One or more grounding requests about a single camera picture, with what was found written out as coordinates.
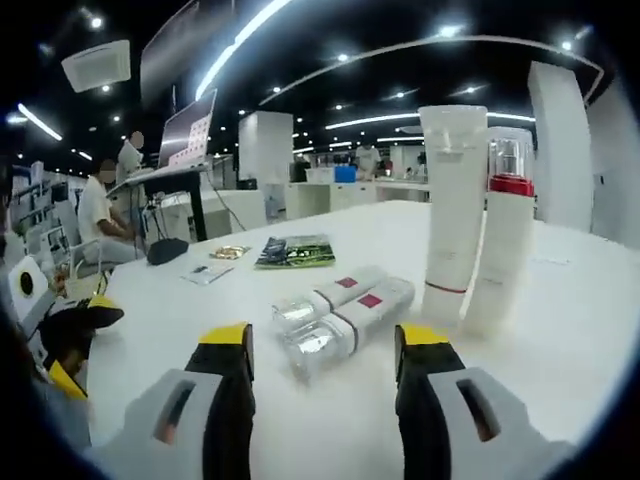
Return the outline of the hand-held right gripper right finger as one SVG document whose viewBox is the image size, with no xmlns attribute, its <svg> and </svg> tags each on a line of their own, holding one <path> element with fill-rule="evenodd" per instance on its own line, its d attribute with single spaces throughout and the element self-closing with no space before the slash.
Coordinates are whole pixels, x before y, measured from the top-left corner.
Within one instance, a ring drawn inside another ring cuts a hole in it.
<svg viewBox="0 0 640 480">
<path fill-rule="evenodd" d="M 449 339 L 395 327 L 395 410 L 406 479 L 524 479 L 526 407 Z"/>
</svg>

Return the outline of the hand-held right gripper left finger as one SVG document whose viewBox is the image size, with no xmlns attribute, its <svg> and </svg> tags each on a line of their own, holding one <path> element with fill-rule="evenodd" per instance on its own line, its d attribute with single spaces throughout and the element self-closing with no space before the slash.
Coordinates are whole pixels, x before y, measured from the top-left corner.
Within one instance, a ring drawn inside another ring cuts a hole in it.
<svg viewBox="0 0 640 480">
<path fill-rule="evenodd" d="M 248 479 L 256 411 L 251 324 L 216 327 L 127 408 L 127 479 Z"/>
</svg>

